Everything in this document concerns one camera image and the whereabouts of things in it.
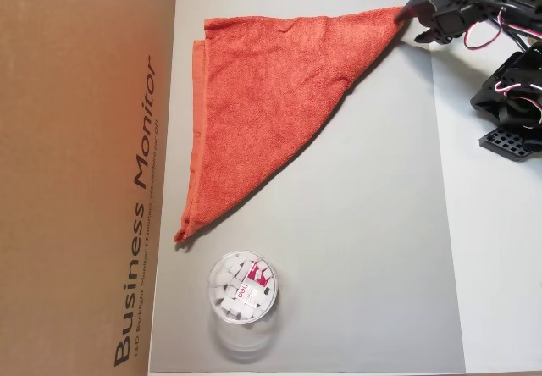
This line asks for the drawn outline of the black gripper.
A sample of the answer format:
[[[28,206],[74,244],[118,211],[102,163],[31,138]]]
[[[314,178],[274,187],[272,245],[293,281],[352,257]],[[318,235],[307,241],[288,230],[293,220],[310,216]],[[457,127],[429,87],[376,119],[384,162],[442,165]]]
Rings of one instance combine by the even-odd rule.
[[[395,16],[396,23],[430,19],[429,28],[415,37],[418,44],[448,44],[468,28],[462,17],[462,0],[409,0]]]

